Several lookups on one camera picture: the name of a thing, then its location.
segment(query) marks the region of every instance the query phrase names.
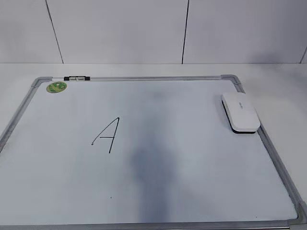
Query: whiteboard eraser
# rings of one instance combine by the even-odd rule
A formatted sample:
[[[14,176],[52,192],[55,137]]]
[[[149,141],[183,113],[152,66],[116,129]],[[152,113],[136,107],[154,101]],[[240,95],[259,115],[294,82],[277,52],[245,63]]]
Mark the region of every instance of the whiteboard eraser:
[[[248,96],[242,92],[226,92],[222,102],[232,130],[235,133],[255,133],[260,120]]]

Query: whiteboard surface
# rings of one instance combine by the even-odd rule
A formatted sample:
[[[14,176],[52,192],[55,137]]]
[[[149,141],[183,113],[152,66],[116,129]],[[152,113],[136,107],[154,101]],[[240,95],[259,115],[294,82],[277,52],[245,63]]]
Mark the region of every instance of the whiteboard surface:
[[[296,218],[259,135],[231,131],[231,81],[48,84],[0,154],[0,224]],[[91,143],[116,117],[109,154],[111,139]]]

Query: wall tile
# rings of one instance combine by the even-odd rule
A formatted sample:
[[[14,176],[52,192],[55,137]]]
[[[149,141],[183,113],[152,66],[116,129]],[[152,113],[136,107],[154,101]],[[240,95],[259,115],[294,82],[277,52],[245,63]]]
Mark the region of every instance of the wall tile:
[[[299,63],[307,0],[190,0],[184,63]]]
[[[181,63],[187,0],[49,0],[64,63]]]
[[[61,63],[44,0],[0,0],[0,63]]]

